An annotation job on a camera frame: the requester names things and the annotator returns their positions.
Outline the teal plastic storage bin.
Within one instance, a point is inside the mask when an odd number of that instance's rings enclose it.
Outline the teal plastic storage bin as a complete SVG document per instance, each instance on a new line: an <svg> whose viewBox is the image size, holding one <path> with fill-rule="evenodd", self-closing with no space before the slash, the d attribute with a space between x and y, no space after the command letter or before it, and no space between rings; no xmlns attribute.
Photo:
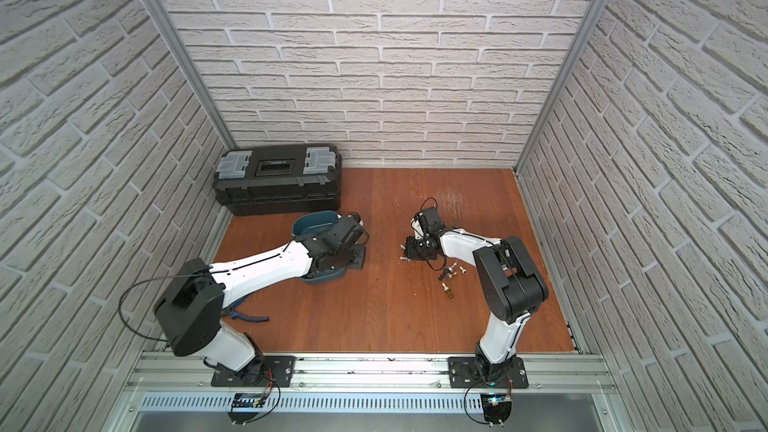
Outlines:
<svg viewBox="0 0 768 432"><path fill-rule="evenodd" d="M332 210L313 212L298 218L292 226L293 239L298 241L306 235L325 232L335 225L341 216ZM327 266L317 270L314 266L310 271L301 277L309 285L320 285L341 279L348 267Z"/></svg>

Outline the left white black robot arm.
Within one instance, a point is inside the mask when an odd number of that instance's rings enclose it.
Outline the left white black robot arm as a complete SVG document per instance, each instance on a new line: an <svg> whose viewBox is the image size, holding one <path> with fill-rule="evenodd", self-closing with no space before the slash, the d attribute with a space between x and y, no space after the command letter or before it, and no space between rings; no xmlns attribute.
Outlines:
<svg viewBox="0 0 768 432"><path fill-rule="evenodd" d="M177 357L202 356L214 370L212 386L256 386L271 377L264 355L223 312L285 280L318 285L362 269L367 238L359 214L321 211L297 219L291 241L275 249L230 262L190 260L154 306L161 338Z"/></svg>

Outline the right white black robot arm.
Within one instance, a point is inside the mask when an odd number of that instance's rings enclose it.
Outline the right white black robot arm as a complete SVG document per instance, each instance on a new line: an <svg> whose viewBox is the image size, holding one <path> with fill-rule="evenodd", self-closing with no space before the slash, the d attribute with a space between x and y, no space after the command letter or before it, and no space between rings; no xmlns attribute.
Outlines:
<svg viewBox="0 0 768 432"><path fill-rule="evenodd" d="M517 345L532 315L548 298L549 289L528 249L517 236L488 238L462 228L449 228L435 207L419 211L411 221L405 257L426 263L444 257L473 266L490 316L470 366L472 383L500 384L518 377Z"/></svg>

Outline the black plastic toolbox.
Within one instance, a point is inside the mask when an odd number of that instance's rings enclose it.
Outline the black plastic toolbox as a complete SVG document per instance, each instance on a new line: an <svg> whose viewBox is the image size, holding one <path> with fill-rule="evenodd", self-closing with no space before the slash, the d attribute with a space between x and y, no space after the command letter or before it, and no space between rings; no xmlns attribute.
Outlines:
<svg viewBox="0 0 768 432"><path fill-rule="evenodd" d="M342 156L332 144L287 144L227 152L213 190L235 216L338 210Z"/></svg>

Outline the right controller board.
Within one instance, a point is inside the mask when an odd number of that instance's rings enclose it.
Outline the right controller board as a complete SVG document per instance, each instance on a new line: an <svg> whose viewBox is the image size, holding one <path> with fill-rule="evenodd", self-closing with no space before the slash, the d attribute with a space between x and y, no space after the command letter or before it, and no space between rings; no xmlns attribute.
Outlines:
<svg viewBox="0 0 768 432"><path fill-rule="evenodd" d="M504 426L513 409L512 397L509 394L481 394L483 419L489 425Z"/></svg>

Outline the controller board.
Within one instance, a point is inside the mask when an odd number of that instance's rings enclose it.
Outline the controller board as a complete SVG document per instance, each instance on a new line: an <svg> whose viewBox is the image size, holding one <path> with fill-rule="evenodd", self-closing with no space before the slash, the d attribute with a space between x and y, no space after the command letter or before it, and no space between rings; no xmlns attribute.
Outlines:
<svg viewBox="0 0 768 432"><path fill-rule="evenodd" d="M247 425L271 410L270 397L262 393L236 393L230 404L228 416L234 425Z"/></svg>
<svg viewBox="0 0 768 432"><path fill-rule="evenodd" d="M481 394L483 419L489 425L504 426L513 409L512 397L509 394Z"/></svg>

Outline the left controller board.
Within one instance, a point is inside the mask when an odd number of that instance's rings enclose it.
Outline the left controller board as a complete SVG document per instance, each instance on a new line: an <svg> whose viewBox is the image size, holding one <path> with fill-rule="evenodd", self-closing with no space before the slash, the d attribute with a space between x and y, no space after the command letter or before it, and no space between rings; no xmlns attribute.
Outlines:
<svg viewBox="0 0 768 432"><path fill-rule="evenodd" d="M262 393L236 393L230 404L228 416L234 425L247 425L271 410L270 397Z"/></svg>

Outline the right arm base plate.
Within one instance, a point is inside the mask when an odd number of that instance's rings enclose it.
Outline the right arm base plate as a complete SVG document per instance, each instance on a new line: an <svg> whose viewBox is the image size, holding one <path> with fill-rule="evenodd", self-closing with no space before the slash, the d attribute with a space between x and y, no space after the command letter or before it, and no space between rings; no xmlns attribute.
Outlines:
<svg viewBox="0 0 768 432"><path fill-rule="evenodd" d="M470 386L523 390L529 387L523 360L514 355L492 364L481 356L452 356L447 358L450 386L467 389Z"/></svg>

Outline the blue handled pliers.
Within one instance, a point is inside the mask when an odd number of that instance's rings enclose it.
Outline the blue handled pliers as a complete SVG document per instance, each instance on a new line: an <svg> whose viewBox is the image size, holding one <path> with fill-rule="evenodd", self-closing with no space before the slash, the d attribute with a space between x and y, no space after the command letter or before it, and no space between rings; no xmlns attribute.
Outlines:
<svg viewBox="0 0 768 432"><path fill-rule="evenodd" d="M247 296L233 301L222 310L222 317L228 317L232 320L240 320L248 323L266 323L270 320L268 316L250 316L238 311L238 307L247 299Z"/></svg>

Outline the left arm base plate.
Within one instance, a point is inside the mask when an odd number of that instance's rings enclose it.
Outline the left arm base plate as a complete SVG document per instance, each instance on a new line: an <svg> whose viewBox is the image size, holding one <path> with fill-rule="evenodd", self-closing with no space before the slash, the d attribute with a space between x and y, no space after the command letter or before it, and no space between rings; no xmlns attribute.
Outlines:
<svg viewBox="0 0 768 432"><path fill-rule="evenodd" d="M212 387L265 387L270 382L289 387L293 377L296 357L291 355L266 355L256 357L240 371L224 366L214 367Z"/></svg>

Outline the aluminium frame rail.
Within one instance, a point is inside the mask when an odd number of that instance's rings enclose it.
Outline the aluminium frame rail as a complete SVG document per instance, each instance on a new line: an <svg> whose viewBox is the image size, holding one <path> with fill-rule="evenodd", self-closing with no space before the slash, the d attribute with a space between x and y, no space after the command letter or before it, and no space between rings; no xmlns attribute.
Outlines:
<svg viewBox="0 0 768 432"><path fill-rule="evenodd" d="M265 356L266 377L255 385L221 378L197 356L144 352L126 388L137 391L255 391L276 380L284 392L463 392L615 394L612 374L599 355L520 354L513 365L481 381L466 354L298 353Z"/></svg>

